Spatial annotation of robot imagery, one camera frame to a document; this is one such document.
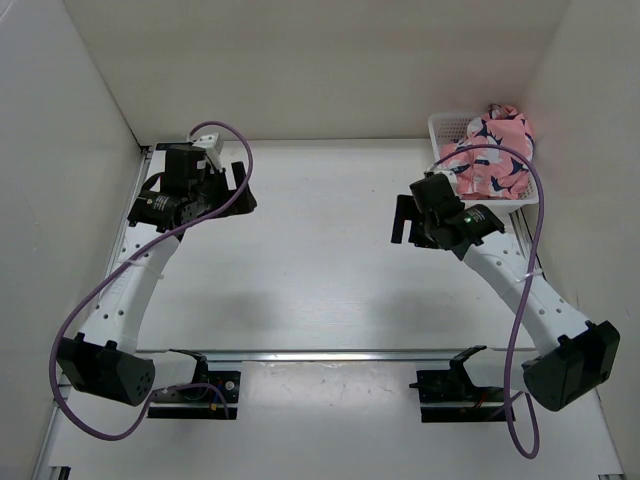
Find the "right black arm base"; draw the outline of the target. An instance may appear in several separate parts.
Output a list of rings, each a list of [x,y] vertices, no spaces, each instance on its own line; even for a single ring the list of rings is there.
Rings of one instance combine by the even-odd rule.
[[[409,387],[418,392],[423,424],[504,422],[504,353],[470,347],[446,368],[423,368]]]

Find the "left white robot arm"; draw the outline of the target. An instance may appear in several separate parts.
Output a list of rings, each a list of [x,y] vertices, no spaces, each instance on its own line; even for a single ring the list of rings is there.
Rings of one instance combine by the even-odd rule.
[[[129,406],[166,387],[175,386],[188,400],[208,392],[210,377],[199,369],[197,355],[138,355],[142,320],[189,229],[257,206],[249,187],[252,158],[224,168],[210,141],[173,144],[162,152],[163,169],[144,181],[133,200],[113,272],[81,303],[92,312],[73,337],[57,334],[50,357],[51,374],[63,374],[75,390]]]

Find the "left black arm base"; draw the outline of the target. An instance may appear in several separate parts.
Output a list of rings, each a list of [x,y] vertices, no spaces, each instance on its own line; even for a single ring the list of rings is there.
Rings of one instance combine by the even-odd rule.
[[[154,386],[147,410],[149,419],[236,420],[241,391],[241,372],[229,366],[217,367],[206,355],[189,350],[169,350],[180,361],[177,380],[166,387]]]

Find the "pink shark print shorts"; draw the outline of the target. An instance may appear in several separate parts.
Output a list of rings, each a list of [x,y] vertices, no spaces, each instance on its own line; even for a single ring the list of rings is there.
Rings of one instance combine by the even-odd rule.
[[[528,168],[505,148],[531,161],[533,132],[516,107],[492,104],[468,123],[460,140],[440,147],[446,160],[439,167],[455,174],[462,198],[517,200],[528,186]]]

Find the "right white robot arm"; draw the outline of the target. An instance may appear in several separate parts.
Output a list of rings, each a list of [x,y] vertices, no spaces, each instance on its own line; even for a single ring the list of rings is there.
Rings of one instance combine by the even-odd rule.
[[[446,175],[430,174],[410,190],[396,199],[392,243],[453,253],[522,316],[536,349],[508,354],[479,345],[457,354],[449,363],[455,396],[508,387],[557,412],[609,379],[620,343],[610,322],[592,322],[529,270],[515,235],[487,206],[466,206]]]

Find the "white plastic mesh basket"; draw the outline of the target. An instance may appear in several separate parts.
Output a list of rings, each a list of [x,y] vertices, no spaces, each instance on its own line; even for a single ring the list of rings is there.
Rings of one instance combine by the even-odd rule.
[[[435,161],[441,158],[441,147],[450,143],[457,143],[467,134],[468,125],[481,114],[473,112],[446,112],[432,114],[428,119],[429,138],[432,144]],[[468,205],[481,203],[487,205],[496,215],[509,215],[526,205],[535,205],[539,201],[538,190],[532,176],[528,178],[525,191],[518,199],[481,199],[470,200],[464,198]]]

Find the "aluminium table frame rail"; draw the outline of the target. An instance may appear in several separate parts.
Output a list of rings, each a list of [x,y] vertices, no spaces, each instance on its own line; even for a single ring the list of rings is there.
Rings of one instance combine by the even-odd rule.
[[[103,442],[57,417],[47,465],[72,479],[600,479],[622,468],[599,398],[539,410],[522,458],[503,423],[425,423],[416,374],[513,320],[452,254],[390,241],[396,198],[430,157],[421,140],[257,142],[247,216],[191,230],[139,337],[241,373],[234,420],[141,421],[71,392]]]

